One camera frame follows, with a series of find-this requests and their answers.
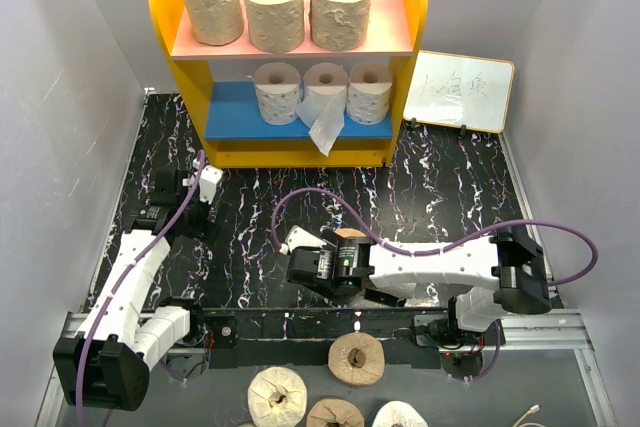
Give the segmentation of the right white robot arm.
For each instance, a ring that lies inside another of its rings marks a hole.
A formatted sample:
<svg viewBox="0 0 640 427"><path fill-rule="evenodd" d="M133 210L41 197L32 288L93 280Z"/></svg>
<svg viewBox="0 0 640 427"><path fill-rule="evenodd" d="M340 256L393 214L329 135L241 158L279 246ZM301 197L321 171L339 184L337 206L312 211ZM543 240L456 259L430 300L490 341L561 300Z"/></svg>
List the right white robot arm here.
<svg viewBox="0 0 640 427"><path fill-rule="evenodd" d="M551 309L543 250L525 228L500 228L459 246L452 243L376 242L364 236L317 237L294 227L281 252L287 280L326 298L362 291L395 304L420 284L456 284L468 292L448 303L439 335L466 344L508 313L546 314Z"/></svg>

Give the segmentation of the white dotted roll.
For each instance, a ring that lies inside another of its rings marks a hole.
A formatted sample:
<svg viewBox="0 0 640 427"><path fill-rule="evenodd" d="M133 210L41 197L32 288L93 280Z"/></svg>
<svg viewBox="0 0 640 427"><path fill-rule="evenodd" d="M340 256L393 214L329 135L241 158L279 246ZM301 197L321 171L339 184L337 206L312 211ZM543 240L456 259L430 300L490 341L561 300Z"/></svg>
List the white dotted roll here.
<svg viewBox="0 0 640 427"><path fill-rule="evenodd" d="M349 75L346 111L357 123L381 122L390 106L393 77L387 66L376 62L355 65Z"/></svg>

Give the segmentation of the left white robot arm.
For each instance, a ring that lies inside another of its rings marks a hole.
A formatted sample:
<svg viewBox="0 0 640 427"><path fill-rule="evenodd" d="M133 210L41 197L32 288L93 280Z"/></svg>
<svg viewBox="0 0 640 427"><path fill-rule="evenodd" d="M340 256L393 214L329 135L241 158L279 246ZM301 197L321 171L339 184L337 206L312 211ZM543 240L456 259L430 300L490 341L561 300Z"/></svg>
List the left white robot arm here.
<svg viewBox="0 0 640 427"><path fill-rule="evenodd" d="M215 239L211 205L223 173L213 166L163 170L147 204L123 224L116 260L93 308L75 334L57 341L53 359L65 400L74 406L135 411L151 370L178 341L200 343L207 323L195 301L171 298L146 322L147 293L179 237Z"/></svg>

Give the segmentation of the tan paper roll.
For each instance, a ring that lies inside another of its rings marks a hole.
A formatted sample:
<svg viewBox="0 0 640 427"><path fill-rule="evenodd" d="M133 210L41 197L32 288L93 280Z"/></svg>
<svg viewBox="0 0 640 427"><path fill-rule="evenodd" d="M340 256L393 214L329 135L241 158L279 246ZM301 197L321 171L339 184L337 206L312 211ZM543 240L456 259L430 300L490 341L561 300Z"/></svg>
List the tan paper roll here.
<svg viewBox="0 0 640 427"><path fill-rule="evenodd" d="M286 53L304 40L304 0L243 0L249 38L261 51Z"/></svg>
<svg viewBox="0 0 640 427"><path fill-rule="evenodd" d="M192 31L200 43L226 45L244 32L240 0L184 0L184 4Z"/></svg>
<svg viewBox="0 0 640 427"><path fill-rule="evenodd" d="M313 42L332 52L361 47L367 36L370 6L371 0L310 0Z"/></svg>

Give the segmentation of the plain white roll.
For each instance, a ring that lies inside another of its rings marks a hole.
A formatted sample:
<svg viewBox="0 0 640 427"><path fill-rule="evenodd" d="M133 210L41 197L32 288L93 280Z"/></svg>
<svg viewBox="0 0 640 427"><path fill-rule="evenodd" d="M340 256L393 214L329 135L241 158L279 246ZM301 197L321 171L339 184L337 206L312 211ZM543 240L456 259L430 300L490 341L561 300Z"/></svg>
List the plain white roll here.
<svg viewBox="0 0 640 427"><path fill-rule="evenodd" d="M364 291L366 300L388 307L403 307L416 289L415 283L403 283L395 286L369 286Z"/></svg>

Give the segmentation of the white patterned paper roll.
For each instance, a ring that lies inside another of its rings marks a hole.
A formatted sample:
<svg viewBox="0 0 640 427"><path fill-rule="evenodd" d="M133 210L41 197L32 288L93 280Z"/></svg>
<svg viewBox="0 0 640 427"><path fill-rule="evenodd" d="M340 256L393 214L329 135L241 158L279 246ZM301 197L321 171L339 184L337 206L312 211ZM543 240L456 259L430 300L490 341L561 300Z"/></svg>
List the white patterned paper roll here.
<svg viewBox="0 0 640 427"><path fill-rule="evenodd" d="M252 76L260 115L271 125L286 125L297 119L301 103L301 78L287 63L261 65Z"/></svg>

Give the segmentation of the tan roll with white scrap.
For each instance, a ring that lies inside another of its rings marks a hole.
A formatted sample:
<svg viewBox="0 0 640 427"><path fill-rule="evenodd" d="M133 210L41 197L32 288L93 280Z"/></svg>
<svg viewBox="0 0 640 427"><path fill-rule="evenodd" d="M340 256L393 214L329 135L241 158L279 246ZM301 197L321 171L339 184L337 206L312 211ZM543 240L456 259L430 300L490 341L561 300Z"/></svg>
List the tan roll with white scrap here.
<svg viewBox="0 0 640 427"><path fill-rule="evenodd" d="M346 227L338 228L335 230L335 234L341 239L351 239L351 240L355 239L358 242L369 240L369 237L365 233L355 228L346 228Z"/></svg>

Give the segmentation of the white paper roll sheet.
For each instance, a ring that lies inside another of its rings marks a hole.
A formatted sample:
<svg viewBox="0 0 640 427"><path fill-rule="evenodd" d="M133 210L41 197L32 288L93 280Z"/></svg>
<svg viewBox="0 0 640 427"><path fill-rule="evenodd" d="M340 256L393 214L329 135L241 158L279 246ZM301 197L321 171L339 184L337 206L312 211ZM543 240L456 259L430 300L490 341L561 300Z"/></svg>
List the white paper roll sheet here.
<svg viewBox="0 0 640 427"><path fill-rule="evenodd" d="M303 76L304 95L296 113L324 156L329 156L345 125L348 85L344 68L333 63L316 64Z"/></svg>

